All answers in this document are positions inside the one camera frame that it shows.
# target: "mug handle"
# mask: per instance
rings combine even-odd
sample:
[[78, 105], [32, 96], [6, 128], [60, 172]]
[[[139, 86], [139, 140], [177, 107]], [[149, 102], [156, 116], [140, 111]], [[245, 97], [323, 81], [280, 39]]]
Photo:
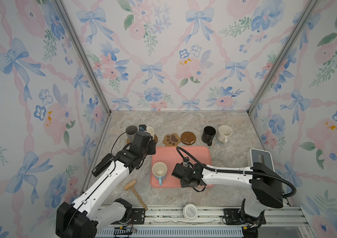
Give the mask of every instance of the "mug handle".
[[207, 145], [208, 145], [208, 146], [211, 146], [211, 145], [212, 145], [212, 137], [209, 137], [208, 142], [207, 142]]

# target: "white lid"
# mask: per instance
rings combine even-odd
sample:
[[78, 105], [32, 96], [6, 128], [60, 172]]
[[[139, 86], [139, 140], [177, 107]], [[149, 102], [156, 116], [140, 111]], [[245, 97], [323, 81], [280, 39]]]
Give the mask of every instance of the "white lid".
[[189, 221], [195, 220], [197, 218], [197, 214], [198, 214], [198, 211], [195, 205], [189, 203], [184, 206], [183, 215], [187, 220]]

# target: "round brown coaster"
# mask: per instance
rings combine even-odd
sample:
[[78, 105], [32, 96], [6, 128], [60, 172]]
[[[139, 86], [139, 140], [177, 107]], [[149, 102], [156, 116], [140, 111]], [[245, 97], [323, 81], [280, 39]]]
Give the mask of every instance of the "round brown coaster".
[[196, 136], [194, 133], [186, 131], [180, 136], [180, 140], [185, 145], [193, 145], [196, 141]]

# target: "pink tray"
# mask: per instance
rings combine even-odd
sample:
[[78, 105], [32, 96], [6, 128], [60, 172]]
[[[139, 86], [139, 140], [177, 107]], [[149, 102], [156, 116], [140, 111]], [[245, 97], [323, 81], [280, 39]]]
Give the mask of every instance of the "pink tray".
[[[212, 165], [211, 162], [211, 155], [209, 153], [209, 149], [204, 146], [183, 146], [185, 150], [187, 150], [191, 155], [193, 155], [197, 160], [204, 164]], [[150, 184], [154, 188], [180, 188], [180, 180], [172, 176], [172, 171], [174, 170], [177, 163], [182, 163], [183, 158], [180, 154], [176, 151], [176, 147], [169, 146], [169, 147], [157, 147], [157, 153], [152, 155], [151, 160], [151, 168], [155, 163], [163, 162], [167, 166], [167, 177], [162, 181], [162, 186], [159, 186], [159, 181], [154, 177], [151, 170], [150, 175]], [[183, 151], [181, 151], [184, 157], [188, 157]]]

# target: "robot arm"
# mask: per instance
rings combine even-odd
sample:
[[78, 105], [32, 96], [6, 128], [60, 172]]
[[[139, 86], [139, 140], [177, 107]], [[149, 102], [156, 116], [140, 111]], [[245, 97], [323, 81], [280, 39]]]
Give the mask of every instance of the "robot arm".
[[[201, 164], [183, 148], [176, 147], [176, 149], [183, 158], [183, 164], [176, 164], [172, 176], [180, 179], [181, 187], [192, 187], [198, 191], [196, 189], [198, 186], [204, 186], [205, 189], [206, 185], [224, 184], [253, 190], [255, 196], [250, 197], [247, 201], [244, 199], [242, 202], [239, 212], [241, 221], [252, 224], [259, 219], [262, 211], [267, 207], [282, 208], [282, 182], [293, 189], [289, 196], [292, 196], [296, 191], [291, 183], [278, 177], [262, 163], [254, 163], [252, 167], [245, 168], [218, 168]], [[184, 157], [180, 150], [197, 163], [191, 164], [189, 158]]]
[[[108, 154], [92, 171], [94, 176], [98, 176], [103, 171], [105, 173], [79, 198], [73, 203], [63, 202], [57, 210], [56, 234], [61, 238], [93, 238], [97, 229], [102, 229], [115, 221], [127, 224], [131, 218], [132, 205], [119, 198], [112, 205], [99, 210], [104, 200], [113, 189], [126, 178], [133, 169], [139, 169], [146, 155], [156, 153], [155, 141], [152, 136], [144, 131], [138, 131], [129, 150], [127, 146], [119, 151], [116, 156]], [[283, 195], [281, 178], [271, 169], [261, 163], [254, 163], [253, 167], [245, 168], [218, 168], [201, 164], [186, 152], [196, 164], [191, 164], [189, 158], [183, 158], [183, 164], [176, 164], [172, 176], [181, 180], [182, 187], [196, 188], [211, 184], [233, 185], [252, 189], [255, 196], [248, 201], [242, 202], [239, 212], [240, 221], [253, 224], [261, 219], [262, 211], [267, 207], [283, 207]], [[295, 193], [295, 187], [289, 185]]]
[[127, 223], [131, 218], [132, 205], [119, 198], [112, 205], [99, 207], [134, 169], [139, 169], [147, 155], [156, 153], [156, 143], [145, 131], [138, 131], [130, 148], [125, 146], [113, 157], [108, 154], [93, 169], [98, 176], [105, 173], [80, 197], [71, 204], [63, 202], [57, 209], [56, 235], [61, 238], [95, 237], [97, 229], [102, 229], [115, 221]]

